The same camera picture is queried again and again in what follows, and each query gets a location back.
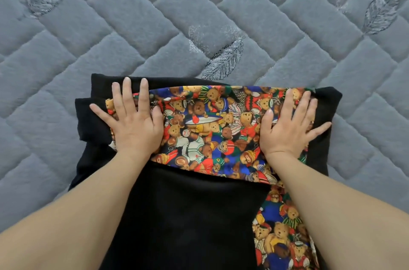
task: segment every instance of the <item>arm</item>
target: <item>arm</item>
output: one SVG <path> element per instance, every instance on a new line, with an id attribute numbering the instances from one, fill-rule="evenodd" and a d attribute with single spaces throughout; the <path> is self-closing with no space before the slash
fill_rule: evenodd
<path id="1" fill-rule="evenodd" d="M 119 84 L 112 86 L 119 121 L 91 105 L 114 130 L 118 153 L 66 195 L 1 233 L 1 269 L 99 268 L 129 192 L 163 134 L 160 109 L 153 119 L 149 114 L 147 81 L 141 82 L 138 111 L 129 78 L 123 87 L 122 97 Z"/>
<path id="2" fill-rule="evenodd" d="M 285 183 L 325 261 L 331 269 L 406 268 L 409 215 L 299 162 L 304 145 L 330 123 L 306 133 L 317 101 L 309 103 L 306 92 L 291 118 L 290 96 L 286 95 L 273 129 L 273 115 L 263 118 L 260 146 Z"/>

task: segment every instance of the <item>teddy bear print fabric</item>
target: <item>teddy bear print fabric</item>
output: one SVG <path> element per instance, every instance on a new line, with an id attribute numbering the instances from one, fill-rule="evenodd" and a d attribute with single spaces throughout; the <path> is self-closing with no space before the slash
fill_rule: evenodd
<path id="1" fill-rule="evenodd" d="M 294 109 L 308 88 L 293 90 Z M 260 269 L 318 269 L 314 243 L 284 184 L 258 144 L 268 109 L 279 118 L 286 88 L 257 86 L 179 86 L 150 90 L 151 108 L 164 116 L 164 135 L 151 160 L 187 171 L 271 185 L 253 220 Z M 134 94 L 138 105 L 138 94 Z M 112 99 L 107 111 L 116 117 Z M 111 147 L 115 149 L 115 135 Z M 300 156 L 306 161 L 308 149 Z"/>

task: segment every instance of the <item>gray quilt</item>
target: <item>gray quilt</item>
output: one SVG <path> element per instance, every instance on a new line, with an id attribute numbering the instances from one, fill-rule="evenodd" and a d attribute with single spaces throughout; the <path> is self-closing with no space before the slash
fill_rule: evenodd
<path id="1" fill-rule="evenodd" d="M 91 73 L 334 86 L 328 167 L 409 212 L 409 0 L 0 0 L 0 230 L 64 192 Z"/>

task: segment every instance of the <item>person's left hand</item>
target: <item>person's left hand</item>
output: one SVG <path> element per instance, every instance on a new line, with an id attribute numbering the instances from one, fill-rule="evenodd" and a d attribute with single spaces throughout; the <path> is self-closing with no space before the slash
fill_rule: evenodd
<path id="1" fill-rule="evenodd" d="M 119 120 L 115 120 L 96 104 L 89 107 L 114 132 L 118 153 L 149 159 L 159 148 L 163 137 L 163 115 L 160 107 L 155 106 L 151 117 L 148 81 L 145 78 L 141 80 L 138 111 L 129 77 L 124 79 L 122 94 L 119 83 L 112 83 L 112 95 Z"/>

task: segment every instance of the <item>hand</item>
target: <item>hand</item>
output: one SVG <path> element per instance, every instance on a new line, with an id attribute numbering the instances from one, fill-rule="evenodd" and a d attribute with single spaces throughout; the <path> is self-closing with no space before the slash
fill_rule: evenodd
<path id="1" fill-rule="evenodd" d="M 331 122 L 326 122 L 307 132 L 308 126 L 315 118 L 318 103 L 317 99 L 310 101 L 310 97 L 310 91 L 304 92 L 292 116 L 294 99 L 291 89 L 288 89 L 280 118 L 273 128 L 273 112 L 268 110 L 265 113 L 261 121 L 260 148 L 266 157 L 274 153 L 287 153 L 298 159 L 310 141 L 331 127 Z"/>
<path id="2" fill-rule="evenodd" d="M 119 83 L 112 84 L 112 95 L 119 120 L 115 120 L 96 104 L 91 104 L 89 107 L 114 132 L 118 153 L 148 160 L 160 146 L 163 136 L 163 115 L 159 106 L 155 106 L 151 117 L 148 81 L 141 80 L 138 111 L 132 96 L 129 77 L 124 79 L 122 94 Z"/>

